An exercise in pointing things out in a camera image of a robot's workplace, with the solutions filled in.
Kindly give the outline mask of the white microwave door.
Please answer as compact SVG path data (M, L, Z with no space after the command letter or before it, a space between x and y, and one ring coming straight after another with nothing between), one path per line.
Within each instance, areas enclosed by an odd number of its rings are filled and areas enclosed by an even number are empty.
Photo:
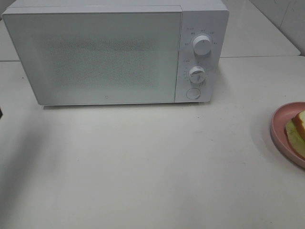
M174 101L181 14L8 14L41 105Z

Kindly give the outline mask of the round door release button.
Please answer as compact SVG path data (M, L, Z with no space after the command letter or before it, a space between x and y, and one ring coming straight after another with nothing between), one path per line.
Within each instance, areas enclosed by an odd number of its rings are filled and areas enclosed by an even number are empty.
M201 95L201 92L197 88L191 88L186 92L186 97L188 99L198 99Z

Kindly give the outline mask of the white timer knob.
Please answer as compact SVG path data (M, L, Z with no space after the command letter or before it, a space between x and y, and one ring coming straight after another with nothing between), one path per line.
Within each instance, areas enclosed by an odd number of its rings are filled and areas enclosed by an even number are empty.
M200 84L206 79L206 72L201 66L194 66L189 70L189 79L194 84Z

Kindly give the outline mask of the pink round plate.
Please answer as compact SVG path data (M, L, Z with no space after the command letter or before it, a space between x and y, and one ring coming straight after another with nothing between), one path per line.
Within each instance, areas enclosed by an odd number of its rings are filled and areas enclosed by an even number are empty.
M298 154L290 145L285 125L304 109L304 102L284 104L274 112L270 122L270 135L275 147L283 156L302 169L305 169L305 158Z

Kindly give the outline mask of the yellow green sandwich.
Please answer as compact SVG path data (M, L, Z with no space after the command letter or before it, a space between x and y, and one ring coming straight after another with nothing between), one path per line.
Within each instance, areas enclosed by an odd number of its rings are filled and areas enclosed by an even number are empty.
M300 156L305 157L305 111L299 112L285 125L289 144Z

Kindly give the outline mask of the white microwave oven body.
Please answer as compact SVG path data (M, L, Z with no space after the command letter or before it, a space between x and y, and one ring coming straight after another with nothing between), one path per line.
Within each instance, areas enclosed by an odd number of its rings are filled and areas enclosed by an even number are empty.
M211 100L220 0L17 0L2 14L40 105Z

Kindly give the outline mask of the upper white power knob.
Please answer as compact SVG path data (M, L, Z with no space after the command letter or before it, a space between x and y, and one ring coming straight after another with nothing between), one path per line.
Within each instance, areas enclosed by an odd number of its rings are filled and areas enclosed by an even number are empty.
M199 35L193 40L193 51L198 56L207 55L212 48L211 39L206 35Z

